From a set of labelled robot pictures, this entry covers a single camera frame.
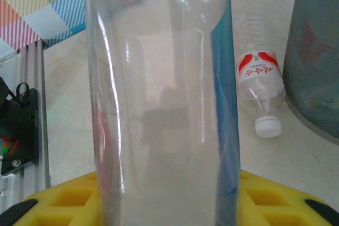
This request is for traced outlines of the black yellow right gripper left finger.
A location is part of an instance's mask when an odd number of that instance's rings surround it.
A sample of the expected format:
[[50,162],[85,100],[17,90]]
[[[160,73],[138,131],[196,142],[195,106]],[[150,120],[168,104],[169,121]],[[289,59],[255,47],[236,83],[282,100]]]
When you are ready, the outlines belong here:
[[100,225],[96,173],[32,194],[1,213],[1,225]]

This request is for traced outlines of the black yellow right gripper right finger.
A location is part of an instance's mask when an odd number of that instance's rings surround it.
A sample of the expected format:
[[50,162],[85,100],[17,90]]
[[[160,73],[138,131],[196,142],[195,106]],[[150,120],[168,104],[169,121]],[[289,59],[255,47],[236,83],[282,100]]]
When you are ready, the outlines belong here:
[[242,170],[239,225],[338,225],[338,212],[321,199]]

